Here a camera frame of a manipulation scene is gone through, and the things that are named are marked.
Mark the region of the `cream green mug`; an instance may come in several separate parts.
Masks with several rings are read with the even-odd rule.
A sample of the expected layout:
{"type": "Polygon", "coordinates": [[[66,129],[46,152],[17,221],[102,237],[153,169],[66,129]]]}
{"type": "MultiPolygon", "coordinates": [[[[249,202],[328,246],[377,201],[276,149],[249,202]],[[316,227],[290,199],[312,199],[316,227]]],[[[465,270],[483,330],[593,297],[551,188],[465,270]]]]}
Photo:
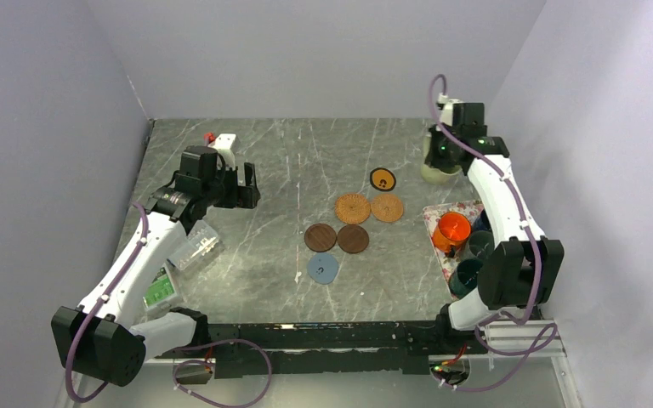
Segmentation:
{"type": "Polygon", "coordinates": [[[461,173],[461,168],[459,166],[451,167],[446,172],[439,170],[436,167],[431,167],[427,163],[427,156],[429,153],[429,147],[431,142],[430,135],[424,135],[422,139],[422,165],[420,168],[420,173],[423,180],[429,184],[442,185],[446,184],[450,179],[458,176],[461,173]]]}

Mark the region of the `orange black cup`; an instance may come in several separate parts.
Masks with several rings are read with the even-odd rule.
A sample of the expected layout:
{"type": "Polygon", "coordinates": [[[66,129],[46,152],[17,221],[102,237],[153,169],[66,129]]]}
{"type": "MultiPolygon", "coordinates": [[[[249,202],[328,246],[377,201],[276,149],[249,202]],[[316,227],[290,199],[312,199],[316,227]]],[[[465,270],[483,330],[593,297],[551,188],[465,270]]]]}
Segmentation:
{"type": "Polygon", "coordinates": [[[369,174],[370,185],[382,192],[390,192],[396,186],[396,177],[385,167],[376,167],[369,174]]]}

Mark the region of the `orange glossy mug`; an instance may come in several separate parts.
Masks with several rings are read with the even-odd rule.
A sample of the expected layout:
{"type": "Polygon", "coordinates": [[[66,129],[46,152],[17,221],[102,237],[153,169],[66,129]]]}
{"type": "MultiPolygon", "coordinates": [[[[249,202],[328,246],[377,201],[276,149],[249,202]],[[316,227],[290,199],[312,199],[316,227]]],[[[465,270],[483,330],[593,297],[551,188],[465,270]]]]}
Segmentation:
{"type": "Polygon", "coordinates": [[[471,235],[471,223],[459,212],[446,212],[437,221],[431,236],[434,247],[448,258],[463,246],[471,235]]]}

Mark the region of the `woven orange coaster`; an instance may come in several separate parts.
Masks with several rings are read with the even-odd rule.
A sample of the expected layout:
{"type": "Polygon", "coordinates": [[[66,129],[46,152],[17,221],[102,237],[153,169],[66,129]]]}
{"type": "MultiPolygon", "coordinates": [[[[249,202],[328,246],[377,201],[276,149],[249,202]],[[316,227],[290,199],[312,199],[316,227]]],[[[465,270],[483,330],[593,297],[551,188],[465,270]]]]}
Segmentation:
{"type": "Polygon", "coordinates": [[[370,205],[373,216],[385,223],[398,221],[404,212],[404,206],[400,198],[391,193],[376,195],[370,205]]]}
{"type": "Polygon", "coordinates": [[[345,224],[361,224],[371,215],[370,202],[358,193],[341,195],[334,204],[337,218],[345,224]]]}

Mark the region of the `dark wooden coaster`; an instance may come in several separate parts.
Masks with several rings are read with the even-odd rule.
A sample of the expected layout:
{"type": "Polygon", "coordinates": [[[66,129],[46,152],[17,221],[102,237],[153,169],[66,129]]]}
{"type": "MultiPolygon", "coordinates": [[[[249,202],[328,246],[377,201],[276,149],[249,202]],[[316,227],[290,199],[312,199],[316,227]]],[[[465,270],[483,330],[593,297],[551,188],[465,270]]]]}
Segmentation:
{"type": "Polygon", "coordinates": [[[358,224],[347,224],[337,233],[337,244],[346,253],[363,252],[369,242],[368,232],[358,224]]]}
{"type": "Polygon", "coordinates": [[[337,242],[337,233],[328,224],[312,224],[304,232],[304,243],[313,252],[327,252],[337,242]]]}

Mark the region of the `blue round coaster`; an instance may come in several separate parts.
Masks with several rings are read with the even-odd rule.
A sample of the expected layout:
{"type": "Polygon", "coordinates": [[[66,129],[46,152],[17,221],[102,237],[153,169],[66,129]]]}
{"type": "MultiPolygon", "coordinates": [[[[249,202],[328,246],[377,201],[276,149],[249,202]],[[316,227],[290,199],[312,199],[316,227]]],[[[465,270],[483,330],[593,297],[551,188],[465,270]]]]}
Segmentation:
{"type": "Polygon", "coordinates": [[[307,273],[312,280],[321,285],[331,284],[339,271],[337,259],[326,252],[314,255],[307,264],[307,273]]]}

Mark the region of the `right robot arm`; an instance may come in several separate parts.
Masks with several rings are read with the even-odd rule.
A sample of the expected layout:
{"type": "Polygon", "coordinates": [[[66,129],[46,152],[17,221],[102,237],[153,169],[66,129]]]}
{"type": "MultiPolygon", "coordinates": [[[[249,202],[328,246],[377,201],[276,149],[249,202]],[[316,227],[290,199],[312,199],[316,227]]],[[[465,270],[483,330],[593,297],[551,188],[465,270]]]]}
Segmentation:
{"type": "Polygon", "coordinates": [[[565,250],[531,216],[507,146],[487,133],[484,105],[442,94],[435,108],[439,118],[429,130],[425,163],[443,173],[463,172],[482,201],[494,239],[476,288],[448,306],[449,320],[434,330],[438,348],[454,353],[467,342],[467,330],[493,315],[516,308],[529,314],[546,303],[565,250]]]}

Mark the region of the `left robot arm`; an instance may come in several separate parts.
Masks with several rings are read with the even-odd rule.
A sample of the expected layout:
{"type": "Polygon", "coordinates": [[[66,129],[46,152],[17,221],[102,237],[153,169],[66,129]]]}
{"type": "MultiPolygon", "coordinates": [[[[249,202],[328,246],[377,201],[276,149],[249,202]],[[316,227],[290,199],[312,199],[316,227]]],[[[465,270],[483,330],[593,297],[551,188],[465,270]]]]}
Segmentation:
{"type": "Polygon", "coordinates": [[[136,315],[156,272],[210,207],[254,209],[260,199],[255,166],[238,166],[229,148],[191,145],[169,182],[155,190],[145,205],[127,247],[101,282],[75,308],[61,306],[51,320],[52,333],[65,369],[124,387],[146,360],[173,349],[190,357],[208,350],[207,317],[177,307],[139,324],[136,315]]]}

